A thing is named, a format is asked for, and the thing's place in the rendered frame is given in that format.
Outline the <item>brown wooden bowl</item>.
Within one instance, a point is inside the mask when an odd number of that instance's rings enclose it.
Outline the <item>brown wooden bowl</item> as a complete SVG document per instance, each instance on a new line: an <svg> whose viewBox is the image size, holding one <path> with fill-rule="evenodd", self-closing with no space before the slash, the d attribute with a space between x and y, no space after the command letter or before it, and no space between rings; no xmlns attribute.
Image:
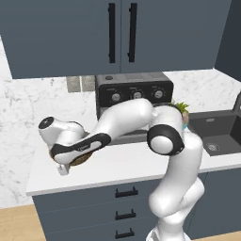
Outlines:
<svg viewBox="0 0 241 241"><path fill-rule="evenodd" d="M73 167L73 166L81 165L82 163L86 162L91 156L92 156L92 153L86 153L81 157L77 157L70 163L70 166Z"/></svg>

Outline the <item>black toaster oven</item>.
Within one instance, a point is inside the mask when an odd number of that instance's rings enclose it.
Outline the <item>black toaster oven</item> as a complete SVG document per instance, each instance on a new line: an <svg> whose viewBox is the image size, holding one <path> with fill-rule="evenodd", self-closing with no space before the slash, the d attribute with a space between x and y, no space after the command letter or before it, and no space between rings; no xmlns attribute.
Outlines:
<svg viewBox="0 0 241 241"><path fill-rule="evenodd" d="M162 72L121 73L95 76L96 115L127 100L146 98L153 106L170 103L173 83Z"/></svg>

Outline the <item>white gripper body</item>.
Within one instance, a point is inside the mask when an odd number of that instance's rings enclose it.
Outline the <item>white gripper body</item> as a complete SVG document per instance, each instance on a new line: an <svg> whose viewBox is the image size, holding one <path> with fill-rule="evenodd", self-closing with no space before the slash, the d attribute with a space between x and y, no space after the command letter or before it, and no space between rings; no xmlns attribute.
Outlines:
<svg viewBox="0 0 241 241"><path fill-rule="evenodd" d="M70 167L68 165L56 164L57 171L60 175L68 175Z"/></svg>

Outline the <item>wide grey cabinet door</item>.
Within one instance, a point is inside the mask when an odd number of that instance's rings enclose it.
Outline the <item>wide grey cabinet door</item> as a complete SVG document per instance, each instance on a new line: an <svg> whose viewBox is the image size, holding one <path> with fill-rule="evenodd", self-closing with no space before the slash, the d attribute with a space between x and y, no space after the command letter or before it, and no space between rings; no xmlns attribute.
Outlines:
<svg viewBox="0 0 241 241"><path fill-rule="evenodd" d="M109 63L109 3L115 3L115 63ZM118 73L121 0L0 0L0 37L14 79Z"/></svg>

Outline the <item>grey drawer front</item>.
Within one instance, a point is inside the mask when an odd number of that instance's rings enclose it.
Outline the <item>grey drawer front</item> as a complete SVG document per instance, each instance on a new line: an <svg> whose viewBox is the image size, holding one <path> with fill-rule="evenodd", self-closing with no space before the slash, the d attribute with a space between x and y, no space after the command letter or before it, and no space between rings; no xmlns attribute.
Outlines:
<svg viewBox="0 0 241 241"><path fill-rule="evenodd" d="M122 215L130 213L132 209L137 214L136 217L115 220L116 211ZM149 218L151 221L157 220L146 199L112 202L45 214L39 213L39 217L42 228L46 233L58 233L141 218Z"/></svg>
<svg viewBox="0 0 241 241"><path fill-rule="evenodd" d="M47 233L45 237L46 241L146 241L155 224L156 221L142 218L60 233ZM135 236L115 239L116 231L127 233L130 228L135 232Z"/></svg>
<svg viewBox="0 0 241 241"><path fill-rule="evenodd" d="M160 179L134 182L121 185L107 185L33 197L37 212L52 213L75 208L90 207L112 202L132 201L147 198L159 185ZM119 192L131 190L133 186L138 190L136 196L115 198L116 189Z"/></svg>

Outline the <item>grey side cabinet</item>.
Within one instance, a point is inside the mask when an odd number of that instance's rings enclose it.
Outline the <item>grey side cabinet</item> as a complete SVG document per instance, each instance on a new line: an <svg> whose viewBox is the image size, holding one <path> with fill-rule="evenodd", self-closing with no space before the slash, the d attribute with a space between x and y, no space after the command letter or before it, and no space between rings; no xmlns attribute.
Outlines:
<svg viewBox="0 0 241 241"><path fill-rule="evenodd" d="M215 68L241 82L241 0L232 0Z"/></svg>

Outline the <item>grey wall outlet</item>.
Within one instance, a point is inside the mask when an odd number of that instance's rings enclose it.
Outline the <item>grey wall outlet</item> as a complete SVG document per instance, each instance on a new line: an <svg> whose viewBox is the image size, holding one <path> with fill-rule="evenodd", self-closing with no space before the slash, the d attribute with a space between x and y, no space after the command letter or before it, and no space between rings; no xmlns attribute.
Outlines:
<svg viewBox="0 0 241 241"><path fill-rule="evenodd" d="M82 83L82 90L84 92L95 90L95 76L94 75L82 76L81 83Z"/></svg>
<svg viewBox="0 0 241 241"><path fill-rule="evenodd" d="M68 92L80 92L81 91L79 76L67 76L66 81L67 81Z"/></svg>

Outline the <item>green potted plant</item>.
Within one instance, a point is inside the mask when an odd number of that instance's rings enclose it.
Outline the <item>green potted plant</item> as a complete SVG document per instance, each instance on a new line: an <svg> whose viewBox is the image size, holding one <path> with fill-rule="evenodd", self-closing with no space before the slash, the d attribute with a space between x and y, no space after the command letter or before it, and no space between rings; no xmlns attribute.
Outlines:
<svg viewBox="0 0 241 241"><path fill-rule="evenodd" d="M172 102L171 104L176 106L181 111L182 117L183 117L183 128L185 129L189 123L189 112L187 110L188 104L185 104L184 102L181 102L181 103Z"/></svg>

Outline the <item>dark grey sink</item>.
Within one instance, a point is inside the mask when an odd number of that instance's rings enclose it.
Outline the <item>dark grey sink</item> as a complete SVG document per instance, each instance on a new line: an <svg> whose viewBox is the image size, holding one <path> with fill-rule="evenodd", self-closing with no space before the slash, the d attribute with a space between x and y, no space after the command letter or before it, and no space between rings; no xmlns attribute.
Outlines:
<svg viewBox="0 0 241 241"><path fill-rule="evenodd" d="M231 110L191 113L188 129L210 156L241 153L241 116Z"/></svg>

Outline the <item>grey base cabinet door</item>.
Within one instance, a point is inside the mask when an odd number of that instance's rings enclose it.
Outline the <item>grey base cabinet door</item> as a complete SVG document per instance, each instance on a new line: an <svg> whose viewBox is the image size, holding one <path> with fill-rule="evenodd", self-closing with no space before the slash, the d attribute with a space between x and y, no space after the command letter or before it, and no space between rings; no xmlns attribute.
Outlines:
<svg viewBox="0 0 241 241"><path fill-rule="evenodd" d="M189 227L191 239L241 231L241 168L202 173L205 192Z"/></svg>

